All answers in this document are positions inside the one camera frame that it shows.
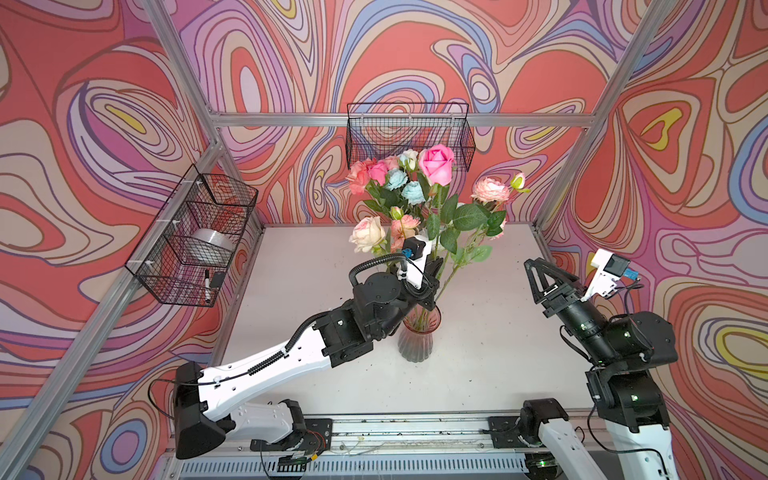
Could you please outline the white rose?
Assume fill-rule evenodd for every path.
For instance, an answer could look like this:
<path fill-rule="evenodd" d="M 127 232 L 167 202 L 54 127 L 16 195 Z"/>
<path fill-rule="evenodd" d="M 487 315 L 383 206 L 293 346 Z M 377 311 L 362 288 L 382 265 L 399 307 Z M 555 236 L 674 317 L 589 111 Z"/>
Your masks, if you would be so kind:
<path fill-rule="evenodd" d="M 400 168 L 406 172 L 415 172 L 418 170 L 419 153 L 413 149 L 407 149 L 399 155 L 398 162 Z"/>

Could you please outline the large magenta pink rose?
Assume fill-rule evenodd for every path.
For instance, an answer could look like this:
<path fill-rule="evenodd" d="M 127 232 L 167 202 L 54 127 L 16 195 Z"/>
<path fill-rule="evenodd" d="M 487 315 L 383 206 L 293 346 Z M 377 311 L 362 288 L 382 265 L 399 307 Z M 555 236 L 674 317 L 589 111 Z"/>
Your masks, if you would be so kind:
<path fill-rule="evenodd" d="M 423 200 L 418 204 L 422 230 L 432 242 L 429 260 L 439 264 L 434 273 L 439 289 L 435 299 L 446 293 L 457 273 L 472 263 L 486 260 L 491 253 L 487 240 L 499 234 L 495 200 L 472 194 L 467 203 L 452 194 L 454 152 L 435 145 L 421 151 L 416 159 L 415 178 Z"/>

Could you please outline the pale pink cream rose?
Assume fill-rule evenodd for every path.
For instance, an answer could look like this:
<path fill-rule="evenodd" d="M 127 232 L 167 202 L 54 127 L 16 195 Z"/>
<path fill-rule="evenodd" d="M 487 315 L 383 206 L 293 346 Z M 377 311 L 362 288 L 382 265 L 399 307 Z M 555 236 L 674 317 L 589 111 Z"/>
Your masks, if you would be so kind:
<path fill-rule="evenodd" d="M 381 254 L 387 234 L 380 217 L 363 218 L 353 229 L 349 242 L 356 253 Z"/>

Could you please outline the pink peony spray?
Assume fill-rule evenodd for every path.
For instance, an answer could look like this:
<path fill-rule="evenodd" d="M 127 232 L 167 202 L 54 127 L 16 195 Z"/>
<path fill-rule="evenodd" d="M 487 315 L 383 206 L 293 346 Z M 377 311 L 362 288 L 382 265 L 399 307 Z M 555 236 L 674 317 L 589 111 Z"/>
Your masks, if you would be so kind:
<path fill-rule="evenodd" d="M 440 283 L 436 299 L 444 295 L 460 270 L 490 257 L 490 242 L 504 235 L 508 204 L 515 195 L 529 191 L 521 173 L 505 182 L 492 176 L 481 178 L 473 185 L 468 202 L 450 195 L 446 186 L 435 187 L 430 218 L 439 225 L 430 226 L 428 233 L 436 248 L 433 256 L 442 261 L 436 274 Z"/>
<path fill-rule="evenodd" d="M 393 206 L 389 211 L 391 224 L 389 230 L 390 252 L 395 253 L 403 248 L 406 239 L 414 237 L 420 228 L 421 220 L 406 214 L 400 207 Z"/>

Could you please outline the red grey glass vase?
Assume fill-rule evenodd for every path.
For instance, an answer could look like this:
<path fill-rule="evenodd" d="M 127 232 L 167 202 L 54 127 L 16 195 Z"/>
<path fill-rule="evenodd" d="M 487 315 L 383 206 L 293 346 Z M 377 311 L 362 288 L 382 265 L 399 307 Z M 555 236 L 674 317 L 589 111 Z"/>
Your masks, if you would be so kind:
<path fill-rule="evenodd" d="M 408 362 L 421 363 L 427 360 L 434 348 L 434 333 L 441 325 L 438 307 L 427 310 L 416 305 L 405 317 L 398 330 L 398 350 Z"/>

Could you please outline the light pink rose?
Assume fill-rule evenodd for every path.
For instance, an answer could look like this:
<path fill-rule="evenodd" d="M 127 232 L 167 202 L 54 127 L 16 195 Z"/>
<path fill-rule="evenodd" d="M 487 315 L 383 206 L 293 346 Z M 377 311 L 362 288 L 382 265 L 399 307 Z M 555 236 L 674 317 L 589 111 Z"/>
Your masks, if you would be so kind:
<path fill-rule="evenodd" d="M 389 156 L 383 159 L 383 162 L 387 166 L 389 171 L 400 168 L 400 161 L 398 156 Z"/>

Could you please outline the large salmon pink rose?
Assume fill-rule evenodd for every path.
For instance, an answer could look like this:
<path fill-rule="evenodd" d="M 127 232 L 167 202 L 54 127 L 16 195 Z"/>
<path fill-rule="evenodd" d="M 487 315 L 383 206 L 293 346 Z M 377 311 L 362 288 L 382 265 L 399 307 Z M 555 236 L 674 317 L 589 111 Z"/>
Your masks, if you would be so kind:
<path fill-rule="evenodd" d="M 373 159 L 357 161 L 351 165 L 349 170 L 349 177 L 355 181 L 357 181 L 359 178 L 365 178 L 367 181 L 367 179 L 370 177 L 370 169 L 376 164 L 377 161 Z"/>

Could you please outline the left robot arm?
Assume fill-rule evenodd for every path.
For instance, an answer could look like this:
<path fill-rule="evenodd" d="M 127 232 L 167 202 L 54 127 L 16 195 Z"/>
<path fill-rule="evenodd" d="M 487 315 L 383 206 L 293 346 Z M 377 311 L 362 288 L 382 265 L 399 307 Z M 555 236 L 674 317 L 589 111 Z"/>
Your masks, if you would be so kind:
<path fill-rule="evenodd" d="M 172 413 L 176 458 L 202 456 L 235 438 L 294 448 L 308 432 L 300 405 L 284 400 L 249 406 L 248 401 L 293 378 L 354 361 L 392 336 L 415 307 L 433 310 L 442 264 L 403 254 L 364 262 L 349 273 L 352 298 L 309 317 L 287 341 L 230 364 L 178 367 Z"/>

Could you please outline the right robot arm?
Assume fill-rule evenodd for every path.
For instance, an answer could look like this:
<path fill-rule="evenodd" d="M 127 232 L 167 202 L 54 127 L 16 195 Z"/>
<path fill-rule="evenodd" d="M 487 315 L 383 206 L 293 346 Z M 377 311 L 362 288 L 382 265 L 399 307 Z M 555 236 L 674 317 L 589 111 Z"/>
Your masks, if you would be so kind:
<path fill-rule="evenodd" d="M 588 285 L 542 259 L 528 259 L 524 268 L 535 304 L 547 318 L 560 321 L 565 344 L 586 360 L 586 384 L 593 405 L 589 417 L 605 423 L 627 479 L 675 479 L 671 422 L 664 396 L 652 378 L 653 369 L 677 361 L 672 324 L 650 311 L 606 317 L 592 299 L 621 297 L 627 301 L 641 288 L 628 259 L 599 250 Z"/>

